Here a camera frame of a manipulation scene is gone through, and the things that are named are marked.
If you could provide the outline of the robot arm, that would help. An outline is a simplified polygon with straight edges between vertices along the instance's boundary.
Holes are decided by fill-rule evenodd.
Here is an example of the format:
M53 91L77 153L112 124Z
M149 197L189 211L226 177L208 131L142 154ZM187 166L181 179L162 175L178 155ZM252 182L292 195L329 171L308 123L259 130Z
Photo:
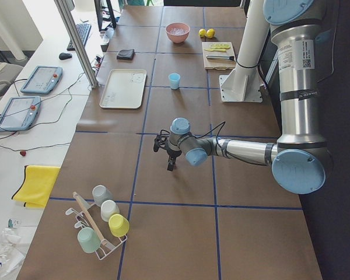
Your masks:
M169 134L158 135L154 150L166 150L168 170L184 155L192 166L221 156L269 166L276 182L295 194L325 183L333 160L318 120L315 40L326 13L325 1L251 1L236 66L219 78L223 102L259 102L259 63L267 38L278 50L282 135L275 143L219 136L199 138L185 118L173 120Z

